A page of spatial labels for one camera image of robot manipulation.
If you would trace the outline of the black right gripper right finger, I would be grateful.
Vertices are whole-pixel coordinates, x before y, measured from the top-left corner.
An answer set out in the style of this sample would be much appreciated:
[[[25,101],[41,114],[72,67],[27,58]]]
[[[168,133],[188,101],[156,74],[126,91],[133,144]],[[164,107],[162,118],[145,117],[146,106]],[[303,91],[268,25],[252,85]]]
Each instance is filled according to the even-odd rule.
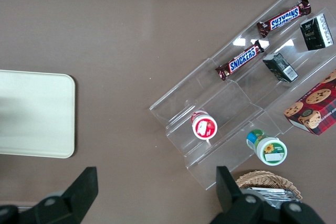
[[[277,209],[259,196],[242,193],[226,166],[216,167],[216,193],[222,212],[211,223],[324,223],[302,202],[284,202]]]

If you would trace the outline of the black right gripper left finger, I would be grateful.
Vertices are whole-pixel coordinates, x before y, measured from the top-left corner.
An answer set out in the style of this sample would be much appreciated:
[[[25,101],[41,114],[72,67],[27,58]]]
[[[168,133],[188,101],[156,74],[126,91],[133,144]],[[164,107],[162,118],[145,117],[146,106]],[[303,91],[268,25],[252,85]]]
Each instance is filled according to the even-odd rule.
[[[1,223],[81,223],[97,195],[97,168],[87,167],[60,196],[44,198],[23,212],[16,205],[1,205]]]

